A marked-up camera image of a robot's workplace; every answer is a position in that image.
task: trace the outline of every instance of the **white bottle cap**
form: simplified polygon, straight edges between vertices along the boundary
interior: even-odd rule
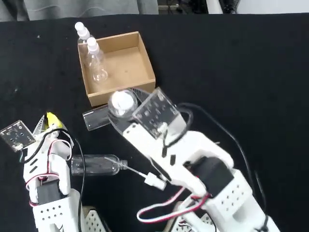
[[[82,22],[75,23],[75,29],[79,35],[79,38],[82,40],[87,40],[90,37],[88,29],[83,25]]]
[[[88,47],[88,52],[94,55],[100,51],[100,47],[98,46],[96,39],[93,37],[90,37],[89,39],[87,39],[87,47]]]
[[[134,100],[125,91],[116,91],[112,95],[112,105],[117,109],[119,116],[122,116],[133,107]]]

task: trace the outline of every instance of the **plastic bottle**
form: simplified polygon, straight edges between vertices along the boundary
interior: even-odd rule
[[[87,39],[92,37],[92,35],[90,35],[88,29],[83,25],[82,22],[75,23],[75,29],[79,36],[77,44],[80,46],[80,53],[85,58],[88,53]]]
[[[105,56],[95,38],[90,37],[87,40],[88,54],[87,54],[87,67],[89,75],[95,82],[105,81],[108,77],[106,71]]]
[[[115,155],[84,155],[87,175],[116,175],[121,169],[126,169],[127,161],[119,160]],[[72,175],[83,174],[81,155],[72,156]]]

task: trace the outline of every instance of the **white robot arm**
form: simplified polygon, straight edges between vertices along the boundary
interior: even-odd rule
[[[51,113],[47,115],[50,116],[47,128],[42,126],[43,116],[38,124],[41,128],[36,128],[33,134],[22,121],[0,131],[1,137],[13,150],[25,152],[24,148],[27,148],[27,154],[24,160],[22,157],[21,162],[24,163],[29,205],[38,231],[106,232],[95,210],[90,210],[86,218],[82,206],[79,212],[80,193],[70,186],[70,170],[67,165],[74,144],[57,117]],[[68,141],[58,139],[60,130],[68,136]]]
[[[124,98],[130,97],[130,94],[122,95]],[[117,101],[123,101],[124,99],[119,96],[120,94],[117,94]],[[186,209],[196,201],[196,198],[200,199],[208,194],[208,199],[201,208],[211,216],[218,231],[259,231],[265,222],[269,232],[279,231],[274,221],[266,217],[253,197],[252,189],[242,173],[233,168],[234,162],[231,156],[204,134],[185,131],[185,120],[160,89],[156,89],[140,106],[131,110],[129,109],[133,104],[118,104],[113,101],[113,96],[110,103],[111,112],[122,112],[120,120],[113,122],[111,119],[118,131],[119,124],[124,121],[125,112],[134,111],[131,114],[135,119],[134,122],[132,118],[127,120],[132,123],[120,131],[123,137],[149,159],[171,184],[185,187],[192,192],[178,210]],[[166,145],[175,141],[180,135],[183,136],[178,142],[172,146]],[[197,163],[200,163],[200,166],[196,173],[188,169],[187,164],[193,169]],[[193,212],[182,215],[182,218],[195,231],[209,231],[209,225]]]

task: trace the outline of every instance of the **black cloth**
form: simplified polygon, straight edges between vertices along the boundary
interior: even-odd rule
[[[82,112],[91,106],[78,59],[76,21],[0,23],[0,125],[21,119],[32,129],[51,111],[76,135],[85,154],[115,154],[143,173],[155,173],[112,126],[86,130]],[[281,231],[307,229],[309,14],[113,15],[82,21],[97,38],[139,31],[157,85],[174,103],[201,105],[239,139],[264,187],[267,212]],[[220,141],[246,175],[233,141],[194,113],[192,129]],[[19,155],[4,142],[0,150],[1,230],[35,231]],[[72,186],[80,190],[81,179],[73,178]],[[167,200],[178,188],[161,192],[135,173],[121,171],[87,178],[83,202],[94,206],[115,232],[153,232],[165,223],[142,224],[137,211]]]

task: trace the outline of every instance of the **cardboard box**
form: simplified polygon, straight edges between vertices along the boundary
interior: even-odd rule
[[[88,70],[78,53],[87,96],[92,106],[106,104],[112,93],[118,90],[137,87],[147,92],[155,88],[155,75],[143,40],[138,32],[97,39],[105,53],[109,78],[101,84],[88,76]]]

